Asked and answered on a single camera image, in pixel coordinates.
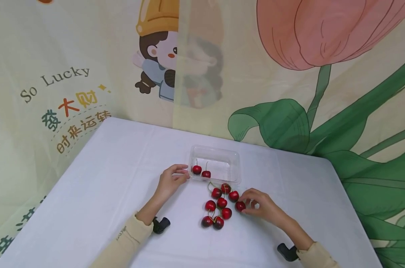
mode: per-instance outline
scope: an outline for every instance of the sleeve cuff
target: sleeve cuff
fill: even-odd
[[[135,212],[127,221],[126,221],[126,230],[128,233],[132,234],[132,237],[137,240],[138,243],[144,243],[145,240],[152,234],[153,223],[149,226],[145,225],[142,221],[137,220]]]
[[[296,251],[296,254],[304,267],[325,267],[326,263],[334,263],[329,252],[318,242],[312,244],[309,250]]]

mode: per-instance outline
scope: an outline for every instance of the dotted line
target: dotted line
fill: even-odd
[[[80,137],[78,137],[78,138],[76,139],[76,141],[74,142],[73,146],[70,147],[69,151],[68,151],[67,154],[66,154],[66,157],[67,157],[68,154],[71,152],[71,150],[74,148],[74,146],[76,145],[77,141],[78,141],[80,138],[83,138],[83,136],[87,135],[89,132],[93,132],[94,130],[97,130],[97,129],[98,129],[98,127],[95,127],[95,129],[89,130],[88,132],[86,132],[86,133],[84,133],[83,135],[81,135]]]
[[[103,106],[107,106],[107,104],[101,104],[101,105],[98,105],[98,106],[94,106],[94,107],[89,108],[88,110],[84,111],[83,113],[86,113],[86,112],[89,111],[89,110],[92,110],[92,109],[95,109],[95,108],[98,108],[98,107],[103,107]],[[67,124],[67,122],[70,121],[72,118],[69,118],[66,122],[64,122],[64,124],[62,124],[62,125],[59,127],[58,131],[55,133],[55,135],[53,135],[53,137],[52,137],[52,139],[51,139],[50,141],[53,141],[53,139],[54,139],[54,138],[56,137],[56,135],[59,133],[59,130],[61,130],[61,128],[62,128],[63,126],[65,126],[65,124]]]

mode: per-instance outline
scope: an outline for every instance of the cherry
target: cherry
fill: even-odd
[[[202,172],[202,167],[198,166],[198,159],[196,160],[196,166],[192,167],[192,172],[195,175],[199,175]]]
[[[205,170],[202,172],[202,177],[211,178],[211,172]]]
[[[227,205],[228,205],[228,201],[225,198],[220,197],[219,200],[217,200],[217,206],[219,208],[225,208]]]
[[[213,200],[208,200],[207,203],[205,203],[205,210],[213,212],[216,210],[216,203],[214,203]]]
[[[222,191],[219,188],[214,188],[213,192],[211,192],[211,197],[213,197],[214,199],[218,199],[221,196],[222,196]]]
[[[213,219],[210,216],[205,216],[202,218],[201,225],[205,228],[212,226],[214,223]]]
[[[243,211],[243,209],[246,208],[246,204],[242,201],[236,202],[235,203],[235,209],[239,212]]]
[[[228,194],[228,193],[230,193],[231,192],[231,186],[229,185],[229,184],[222,184],[222,187],[221,187],[221,189],[222,189],[222,192],[224,193],[224,194]]]
[[[233,192],[230,192],[230,193],[229,193],[228,197],[230,198],[230,200],[231,200],[232,202],[236,202],[236,201],[238,201],[238,199],[240,198],[240,195],[238,194],[237,191],[233,191]]]
[[[207,164],[205,164],[205,171],[202,172],[202,177],[211,178],[211,172],[209,172],[207,170],[207,165],[208,165],[208,162],[207,162]]]
[[[214,229],[220,230],[223,228],[223,225],[225,225],[225,221],[221,217],[217,216],[214,218]]]
[[[222,209],[222,218],[227,220],[232,217],[232,211],[230,208],[224,208]]]

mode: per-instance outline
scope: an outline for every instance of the plastic tray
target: plastic tray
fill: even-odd
[[[196,165],[202,167],[202,171],[211,172],[211,178],[195,175],[192,167]],[[206,146],[192,146],[189,160],[189,173],[193,180],[211,181],[213,183],[235,184],[241,183],[240,155],[230,150],[217,149]]]

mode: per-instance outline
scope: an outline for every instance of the table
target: table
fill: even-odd
[[[109,118],[88,141],[0,259],[0,268],[88,267],[153,194],[158,176],[188,164],[193,145],[241,158],[239,191],[268,193],[343,268],[381,264],[329,161],[139,122]],[[203,229],[207,184],[189,181],[162,208],[171,226],[152,235],[131,267],[301,267],[276,251],[293,243],[276,227],[233,210],[222,230]]]

